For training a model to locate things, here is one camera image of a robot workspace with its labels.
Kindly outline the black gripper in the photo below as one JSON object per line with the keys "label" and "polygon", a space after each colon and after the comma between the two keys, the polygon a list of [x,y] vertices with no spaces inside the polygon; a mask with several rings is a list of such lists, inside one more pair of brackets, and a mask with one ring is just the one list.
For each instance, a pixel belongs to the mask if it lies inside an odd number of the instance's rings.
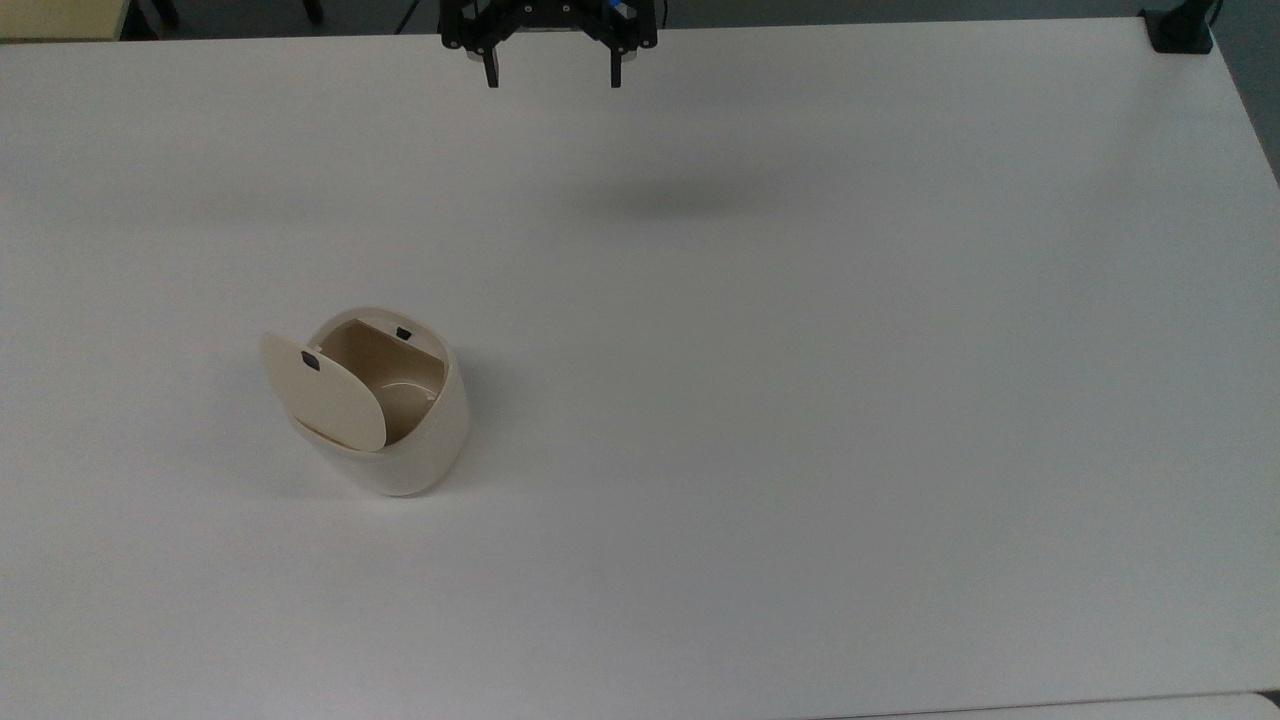
{"label": "black gripper", "polygon": [[489,88],[500,87],[498,44],[522,31],[576,31],[611,50],[611,87],[622,86],[625,53],[658,44],[653,1],[440,1],[445,47],[483,54]]}

